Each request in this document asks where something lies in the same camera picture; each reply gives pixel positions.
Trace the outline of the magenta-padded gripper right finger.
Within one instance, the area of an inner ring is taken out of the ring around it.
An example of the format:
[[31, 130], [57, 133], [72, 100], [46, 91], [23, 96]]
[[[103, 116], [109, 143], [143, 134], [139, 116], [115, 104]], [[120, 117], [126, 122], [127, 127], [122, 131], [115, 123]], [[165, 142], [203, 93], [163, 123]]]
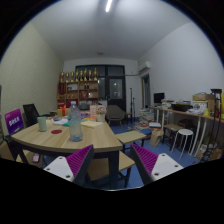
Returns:
[[136, 144], [131, 145], [130, 153], [144, 185], [182, 169], [182, 166], [166, 153], [157, 155]]

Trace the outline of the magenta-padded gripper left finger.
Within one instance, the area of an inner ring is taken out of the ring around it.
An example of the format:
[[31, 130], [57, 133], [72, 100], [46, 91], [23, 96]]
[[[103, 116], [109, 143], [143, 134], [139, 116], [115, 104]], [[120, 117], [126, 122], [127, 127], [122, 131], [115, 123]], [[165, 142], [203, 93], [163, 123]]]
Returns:
[[89, 145], [67, 157], [58, 156], [44, 170], [82, 186], [85, 183], [87, 170], [93, 156], [94, 147]]

